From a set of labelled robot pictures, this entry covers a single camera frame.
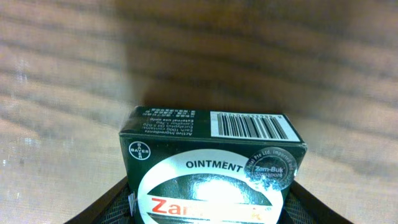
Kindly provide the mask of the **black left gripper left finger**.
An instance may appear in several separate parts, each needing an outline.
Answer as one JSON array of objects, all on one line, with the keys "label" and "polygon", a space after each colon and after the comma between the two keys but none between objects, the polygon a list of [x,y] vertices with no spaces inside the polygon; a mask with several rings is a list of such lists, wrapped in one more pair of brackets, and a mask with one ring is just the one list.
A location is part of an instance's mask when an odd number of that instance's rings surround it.
[{"label": "black left gripper left finger", "polygon": [[128,195],[127,177],[124,177],[90,206],[65,222],[65,224],[134,224],[127,199]]}]

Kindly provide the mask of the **green Zam-Buk box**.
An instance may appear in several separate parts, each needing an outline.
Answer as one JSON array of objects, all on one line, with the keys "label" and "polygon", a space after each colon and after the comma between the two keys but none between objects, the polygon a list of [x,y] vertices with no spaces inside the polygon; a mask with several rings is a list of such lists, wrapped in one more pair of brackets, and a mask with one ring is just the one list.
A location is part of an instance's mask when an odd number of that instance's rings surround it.
[{"label": "green Zam-Buk box", "polygon": [[284,114],[136,107],[119,139],[136,223],[277,223],[307,144]]}]

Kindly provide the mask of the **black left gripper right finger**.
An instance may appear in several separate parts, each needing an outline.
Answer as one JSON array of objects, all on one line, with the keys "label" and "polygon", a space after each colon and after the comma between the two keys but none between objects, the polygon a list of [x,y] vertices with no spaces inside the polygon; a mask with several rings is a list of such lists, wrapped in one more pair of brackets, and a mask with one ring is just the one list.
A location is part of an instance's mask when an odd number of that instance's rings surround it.
[{"label": "black left gripper right finger", "polygon": [[353,224],[298,182],[294,181],[284,202],[278,224]]}]

